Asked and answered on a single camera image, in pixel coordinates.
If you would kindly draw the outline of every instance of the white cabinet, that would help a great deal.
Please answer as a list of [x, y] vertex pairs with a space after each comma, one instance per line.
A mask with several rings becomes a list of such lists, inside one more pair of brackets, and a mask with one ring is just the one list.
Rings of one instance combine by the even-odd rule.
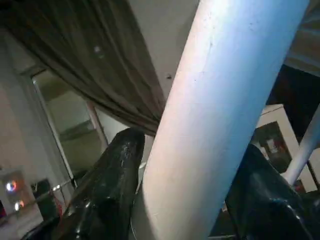
[[[286, 174], [299, 144], [283, 105], [270, 105], [263, 110], [251, 143], [260, 148], [266, 159], [281, 175]], [[317, 189], [307, 166], [303, 169], [295, 188], [298, 192]]]

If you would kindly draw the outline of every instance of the light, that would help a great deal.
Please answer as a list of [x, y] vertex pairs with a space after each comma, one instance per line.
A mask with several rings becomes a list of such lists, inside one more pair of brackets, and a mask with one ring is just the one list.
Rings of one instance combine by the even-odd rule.
[[52, 191], [56, 191], [56, 190], [60, 189], [60, 187], [61, 187], [60, 185], [57, 185], [54, 188], [52, 188]]
[[139, 169], [144, 169], [146, 167], [147, 163], [143, 162], [140, 164]]
[[6, 185], [5, 188], [8, 192], [14, 192], [17, 189], [17, 183], [16, 181], [9, 181]]
[[14, 204], [14, 210], [19, 211], [21, 208], [25, 206], [24, 201], [20, 200]]

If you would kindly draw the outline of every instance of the glass door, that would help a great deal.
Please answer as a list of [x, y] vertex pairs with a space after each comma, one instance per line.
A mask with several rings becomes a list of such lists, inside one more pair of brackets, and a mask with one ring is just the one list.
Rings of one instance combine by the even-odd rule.
[[32, 81], [69, 174], [78, 179], [102, 153], [87, 103], [48, 70]]

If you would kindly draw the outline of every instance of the brown curtain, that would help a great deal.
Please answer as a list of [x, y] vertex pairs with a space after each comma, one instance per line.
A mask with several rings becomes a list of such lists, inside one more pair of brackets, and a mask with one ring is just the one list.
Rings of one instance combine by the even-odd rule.
[[311, 0], [284, 64], [320, 77], [320, 0]]
[[155, 135], [165, 100], [126, 0], [12, 0], [0, 17], [40, 64], [84, 98]]

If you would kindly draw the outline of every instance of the white pole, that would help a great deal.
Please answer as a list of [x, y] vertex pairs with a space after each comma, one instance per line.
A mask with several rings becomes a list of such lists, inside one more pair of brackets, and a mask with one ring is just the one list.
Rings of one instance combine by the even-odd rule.
[[101, 125], [95, 106], [91, 102], [87, 101], [86, 108], [88, 109], [88, 113], [93, 127], [98, 133], [99, 139], [101, 141], [101, 152], [103, 153], [109, 146], [108, 139], [104, 132], [104, 128]]
[[204, 240], [308, 0], [201, 0], [132, 215], [137, 240]]
[[286, 173], [285, 179], [290, 185], [293, 185], [302, 170], [307, 164], [312, 152], [320, 139], [320, 105], [314, 113], [314, 116], [305, 131], [300, 147], [294, 158], [292, 159]]

